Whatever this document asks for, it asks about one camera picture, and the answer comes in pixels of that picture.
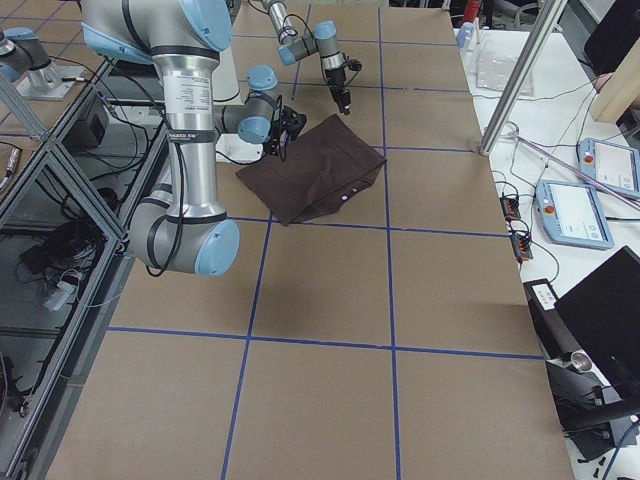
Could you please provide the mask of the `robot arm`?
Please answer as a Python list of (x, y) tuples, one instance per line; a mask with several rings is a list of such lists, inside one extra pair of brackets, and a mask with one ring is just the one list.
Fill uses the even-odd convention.
[(165, 271), (223, 275), (234, 263), (240, 231), (218, 199), (216, 144), (232, 133), (272, 153), (295, 139), (306, 118), (284, 105), (274, 71), (248, 74), (240, 105), (214, 103), (214, 72), (231, 44), (223, 1), (85, 1), (87, 45), (105, 57), (154, 66), (164, 94), (169, 143), (163, 180), (133, 214), (131, 251), (153, 276)]
[(285, 66), (317, 54), (321, 74), (339, 112), (351, 114), (350, 83), (362, 70), (362, 63), (344, 53), (332, 20), (310, 28), (302, 17), (288, 11), (284, 1), (262, 1), (278, 39), (278, 54)]

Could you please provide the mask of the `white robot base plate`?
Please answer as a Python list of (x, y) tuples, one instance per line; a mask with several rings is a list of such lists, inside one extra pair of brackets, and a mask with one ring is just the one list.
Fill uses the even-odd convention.
[(248, 164), (260, 160), (262, 154), (261, 144), (247, 143), (237, 134), (222, 134), (216, 144), (217, 162)]

